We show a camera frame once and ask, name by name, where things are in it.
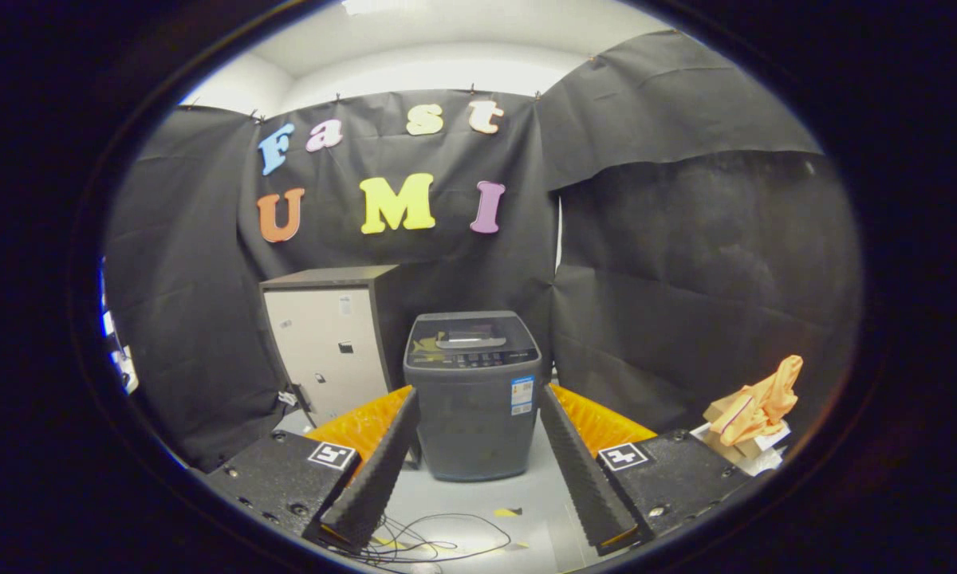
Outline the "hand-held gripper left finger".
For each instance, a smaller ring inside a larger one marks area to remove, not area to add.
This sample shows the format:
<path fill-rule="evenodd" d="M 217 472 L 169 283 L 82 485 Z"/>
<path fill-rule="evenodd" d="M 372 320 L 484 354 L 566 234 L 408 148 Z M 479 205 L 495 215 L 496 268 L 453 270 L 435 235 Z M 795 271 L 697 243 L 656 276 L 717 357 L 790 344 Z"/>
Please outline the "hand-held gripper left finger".
<path fill-rule="evenodd" d="M 205 480 L 294 537 L 362 551 L 384 518 L 419 421 L 418 393 L 402 387 L 307 434 L 274 430 Z"/>

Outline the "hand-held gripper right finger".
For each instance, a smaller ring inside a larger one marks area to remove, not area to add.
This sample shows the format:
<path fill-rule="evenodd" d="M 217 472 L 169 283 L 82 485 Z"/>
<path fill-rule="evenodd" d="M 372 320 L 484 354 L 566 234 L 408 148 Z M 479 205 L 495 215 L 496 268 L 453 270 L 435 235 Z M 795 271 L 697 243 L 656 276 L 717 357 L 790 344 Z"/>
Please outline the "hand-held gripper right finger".
<path fill-rule="evenodd" d="M 557 384 L 541 388 L 539 415 L 585 539 L 600 556 L 668 537 L 750 483 L 690 431 L 657 434 Z"/>

